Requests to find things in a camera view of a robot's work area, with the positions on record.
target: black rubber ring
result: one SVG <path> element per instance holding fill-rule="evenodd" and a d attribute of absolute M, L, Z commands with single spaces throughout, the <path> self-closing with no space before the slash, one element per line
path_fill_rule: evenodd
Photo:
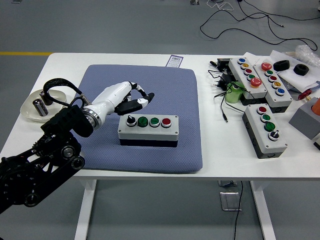
<path fill-rule="evenodd" d="M 300 75 L 300 76 L 304 76 L 309 72 L 309 68 L 304 65 L 304 64 L 297 64 L 293 71 L 295 72 L 295 74 Z"/>
<path fill-rule="evenodd" d="M 289 60 L 277 61 L 273 64 L 273 69 L 277 72 L 288 70 L 290 68 Z"/>

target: gray box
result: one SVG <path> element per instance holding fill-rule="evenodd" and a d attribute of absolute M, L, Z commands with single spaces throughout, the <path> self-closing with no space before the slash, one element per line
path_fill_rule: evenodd
<path fill-rule="evenodd" d="M 304 134 L 307 138 L 313 139 L 320 133 L 320 116 L 315 114 L 311 107 L 318 101 L 314 97 L 298 108 L 289 123 Z"/>

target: red button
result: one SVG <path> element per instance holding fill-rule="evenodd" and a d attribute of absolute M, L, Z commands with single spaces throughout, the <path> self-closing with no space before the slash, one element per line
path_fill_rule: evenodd
<path fill-rule="evenodd" d="M 270 63 L 268 63 L 268 62 L 263 62 L 261 64 L 261 68 L 262 68 L 263 71 L 267 71 L 267 70 L 272 69 L 272 65 Z"/>
<path fill-rule="evenodd" d="M 260 106 L 257 110 L 258 114 L 265 114 L 267 112 L 267 109 L 264 106 Z"/>
<path fill-rule="evenodd" d="M 164 128 L 169 128 L 171 126 L 171 120 L 169 118 L 162 119 L 161 126 Z"/>
<path fill-rule="evenodd" d="M 262 81 L 258 77 L 253 77 L 251 78 L 250 83 L 252 87 L 257 88 L 262 84 Z"/>
<path fill-rule="evenodd" d="M 244 70 L 244 74 L 245 75 L 252 74 L 252 70 L 250 68 L 247 68 L 246 70 Z"/>
<path fill-rule="evenodd" d="M 269 77 L 269 82 L 273 83 L 273 82 L 275 82 L 275 81 L 277 81 L 277 77 L 271 75 L 271 76 Z"/>

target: white robotic hand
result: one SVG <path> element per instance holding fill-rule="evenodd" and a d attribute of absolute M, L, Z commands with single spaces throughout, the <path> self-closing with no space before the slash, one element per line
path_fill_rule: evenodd
<path fill-rule="evenodd" d="M 140 92 L 142 98 L 131 100 L 133 89 Z M 83 107 L 82 112 L 96 130 L 105 123 L 107 115 L 124 115 L 143 109 L 154 96 L 152 92 L 147 95 L 137 83 L 124 81 L 105 88 L 92 103 Z"/>

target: black rotary switch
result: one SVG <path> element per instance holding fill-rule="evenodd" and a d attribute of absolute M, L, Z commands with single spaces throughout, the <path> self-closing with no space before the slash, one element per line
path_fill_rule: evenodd
<path fill-rule="evenodd" d="M 268 137 L 271 141 L 277 141 L 279 139 L 279 131 L 272 131 L 268 134 Z"/>
<path fill-rule="evenodd" d="M 137 124 L 137 120 L 135 117 L 128 115 L 128 118 L 126 119 L 126 124 L 129 127 L 134 127 Z"/>

